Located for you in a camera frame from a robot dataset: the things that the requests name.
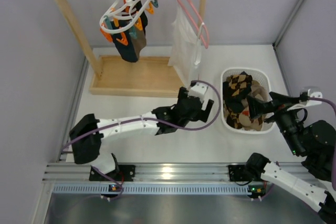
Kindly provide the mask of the dark navy sock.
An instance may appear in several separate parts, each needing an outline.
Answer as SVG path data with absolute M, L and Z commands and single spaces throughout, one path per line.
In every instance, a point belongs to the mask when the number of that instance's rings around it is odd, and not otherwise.
M 118 53 L 124 61 L 135 63 L 139 60 L 128 30 L 111 34 L 111 37 Z

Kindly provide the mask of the white plastic clip hanger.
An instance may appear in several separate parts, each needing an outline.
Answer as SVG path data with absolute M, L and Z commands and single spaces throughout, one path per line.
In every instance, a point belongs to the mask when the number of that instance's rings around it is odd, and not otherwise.
M 153 15 L 158 6 L 158 0 L 115 0 L 100 18 L 100 29 L 107 34 L 120 34 L 132 27 L 140 29 L 141 15 Z

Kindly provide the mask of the taupe sock maroon striped cuff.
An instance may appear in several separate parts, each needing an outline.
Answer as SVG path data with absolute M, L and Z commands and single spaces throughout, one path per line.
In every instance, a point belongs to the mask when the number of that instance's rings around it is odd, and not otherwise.
M 132 26 L 130 36 L 136 58 L 139 59 L 141 50 L 146 46 L 145 30 L 139 30 Z

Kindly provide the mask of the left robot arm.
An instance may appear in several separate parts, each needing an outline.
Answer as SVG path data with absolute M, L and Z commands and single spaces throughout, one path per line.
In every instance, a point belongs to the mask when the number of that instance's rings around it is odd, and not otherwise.
M 85 115 L 69 132 L 73 160 L 90 165 L 101 173 L 117 173 L 119 165 L 111 151 L 112 142 L 140 135 L 163 135 L 185 129 L 190 122 L 207 122 L 214 101 L 205 100 L 208 87 L 197 84 L 181 87 L 177 102 L 152 111 L 121 119 L 98 119 Z

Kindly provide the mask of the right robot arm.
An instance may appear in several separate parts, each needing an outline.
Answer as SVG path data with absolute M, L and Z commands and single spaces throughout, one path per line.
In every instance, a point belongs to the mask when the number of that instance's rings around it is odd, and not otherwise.
M 249 114 L 255 119 L 264 114 L 271 114 L 266 123 L 276 123 L 294 156 L 302 157 L 301 165 L 323 187 L 308 183 L 278 166 L 262 154 L 252 153 L 245 163 L 249 177 L 270 182 L 296 196 L 314 210 L 324 223 L 335 223 L 335 128 L 324 120 L 304 126 L 305 120 L 298 119 L 297 113 L 307 108 L 328 103 L 335 104 L 322 97 L 320 91 L 312 88 L 290 97 L 270 92 L 271 101 L 262 101 L 247 96 Z

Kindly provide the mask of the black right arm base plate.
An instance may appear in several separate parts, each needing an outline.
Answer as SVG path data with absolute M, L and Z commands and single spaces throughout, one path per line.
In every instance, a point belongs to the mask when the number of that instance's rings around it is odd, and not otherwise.
M 228 174 L 230 182 L 250 182 L 255 179 L 245 165 L 228 165 Z

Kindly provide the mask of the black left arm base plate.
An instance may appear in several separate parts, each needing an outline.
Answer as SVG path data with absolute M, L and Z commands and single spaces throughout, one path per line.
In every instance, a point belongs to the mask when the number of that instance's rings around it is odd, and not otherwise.
M 132 182 L 135 177 L 135 165 L 119 165 L 119 169 L 106 175 L 118 182 Z M 89 181 L 108 182 L 109 180 L 91 168 Z

